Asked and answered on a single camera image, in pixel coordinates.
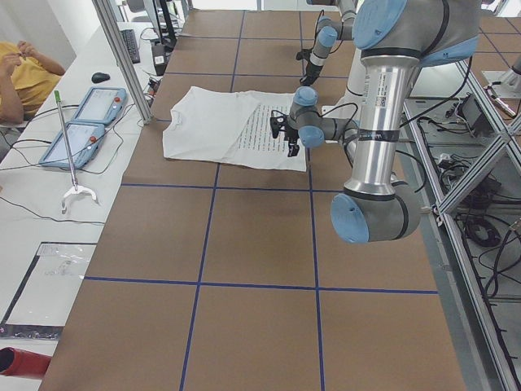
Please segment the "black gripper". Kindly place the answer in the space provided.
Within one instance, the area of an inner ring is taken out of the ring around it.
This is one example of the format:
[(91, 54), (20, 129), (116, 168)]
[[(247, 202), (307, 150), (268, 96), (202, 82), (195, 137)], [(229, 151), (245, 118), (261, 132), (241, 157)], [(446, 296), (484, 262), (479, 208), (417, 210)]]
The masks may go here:
[(323, 66), (315, 64), (311, 60), (307, 63), (305, 75), (300, 79), (302, 86), (309, 86), (309, 80), (317, 80), (321, 74)]
[(298, 156), (300, 146), (298, 145), (299, 135), (298, 130), (295, 130), (289, 125), (285, 125), (283, 129), (285, 136), (284, 140), (288, 142), (288, 157)]

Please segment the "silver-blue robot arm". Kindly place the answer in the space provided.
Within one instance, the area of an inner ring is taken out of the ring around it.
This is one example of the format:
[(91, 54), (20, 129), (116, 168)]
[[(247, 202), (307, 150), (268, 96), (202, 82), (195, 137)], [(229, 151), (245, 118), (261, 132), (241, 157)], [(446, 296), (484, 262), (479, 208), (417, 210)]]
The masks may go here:
[[(350, 179), (331, 203), (331, 221), (348, 243), (395, 240), (416, 230), (420, 206), (407, 182), (392, 172), (405, 99), (423, 68), (469, 58), (478, 44), (478, 1), (339, 1), (340, 22), (321, 18), (313, 47), (301, 51), (306, 73), (290, 111), (273, 114), (295, 156), (335, 140), (352, 166)], [(361, 98), (349, 118), (317, 110), (313, 83), (338, 41), (351, 40), (365, 69)]]
[(325, 16), (322, 11), (315, 24), (313, 47), (302, 49), (296, 54), (297, 60), (305, 60), (305, 74), (300, 79), (302, 86), (311, 86), (320, 76), (327, 57), (334, 44), (352, 40), (352, 28), (357, 15), (358, 1), (307, 1), (309, 5), (337, 7), (340, 21)]

